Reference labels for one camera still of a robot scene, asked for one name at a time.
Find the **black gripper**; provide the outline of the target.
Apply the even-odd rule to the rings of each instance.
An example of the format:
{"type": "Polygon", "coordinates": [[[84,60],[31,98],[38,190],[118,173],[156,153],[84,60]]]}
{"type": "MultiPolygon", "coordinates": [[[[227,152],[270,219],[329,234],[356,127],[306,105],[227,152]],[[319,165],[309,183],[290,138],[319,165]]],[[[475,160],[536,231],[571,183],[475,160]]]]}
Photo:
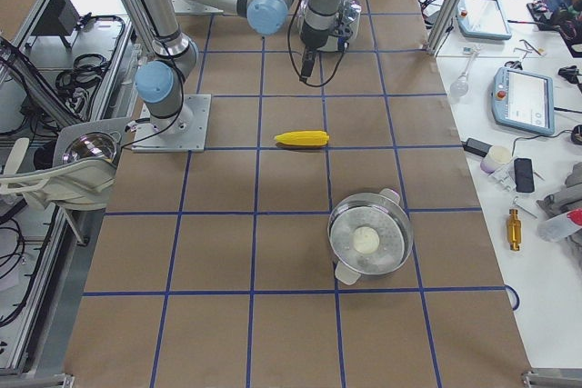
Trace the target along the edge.
{"type": "Polygon", "coordinates": [[[304,48],[301,60],[301,70],[299,74],[299,78],[301,80],[308,80],[311,77],[315,65],[315,60],[316,49],[306,46],[304,48]]]}

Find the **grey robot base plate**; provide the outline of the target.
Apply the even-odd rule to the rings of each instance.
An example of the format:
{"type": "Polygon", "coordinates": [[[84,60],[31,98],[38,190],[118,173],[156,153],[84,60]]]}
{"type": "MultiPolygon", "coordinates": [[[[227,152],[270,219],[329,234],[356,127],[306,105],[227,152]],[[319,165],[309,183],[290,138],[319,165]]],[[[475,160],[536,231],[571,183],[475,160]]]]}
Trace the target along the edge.
{"type": "Polygon", "coordinates": [[[151,117],[149,108],[143,103],[140,116],[149,118],[149,121],[136,126],[131,149],[137,153],[203,152],[211,100],[211,95],[185,95],[184,107],[177,121],[163,133],[161,131],[173,119],[151,117]]]}

